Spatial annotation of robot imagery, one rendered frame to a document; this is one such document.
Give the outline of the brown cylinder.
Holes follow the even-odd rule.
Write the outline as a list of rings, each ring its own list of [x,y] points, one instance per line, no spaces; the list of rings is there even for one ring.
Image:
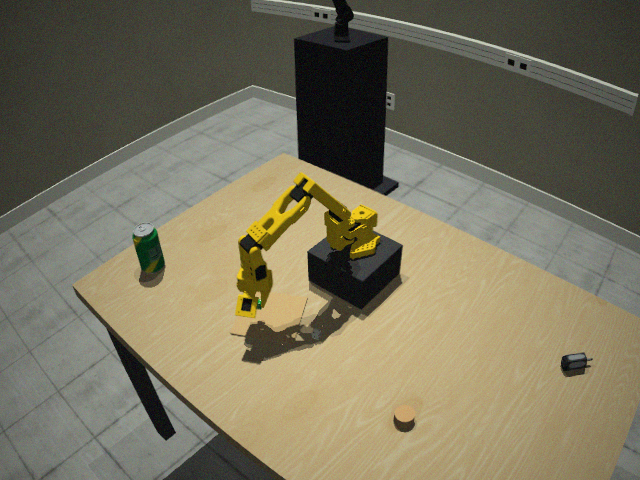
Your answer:
[[[408,428],[413,424],[414,418],[415,410],[409,405],[402,405],[395,410],[393,421],[397,427]]]

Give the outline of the green drink can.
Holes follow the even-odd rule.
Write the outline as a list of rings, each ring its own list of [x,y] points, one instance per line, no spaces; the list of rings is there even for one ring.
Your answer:
[[[165,265],[157,230],[151,223],[141,223],[132,236],[142,271],[149,274],[159,272]]]

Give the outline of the tan flat mat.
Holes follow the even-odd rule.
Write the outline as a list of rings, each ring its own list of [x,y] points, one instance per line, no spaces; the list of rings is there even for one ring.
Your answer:
[[[255,318],[236,317],[230,334],[294,345],[307,299],[270,292]]]

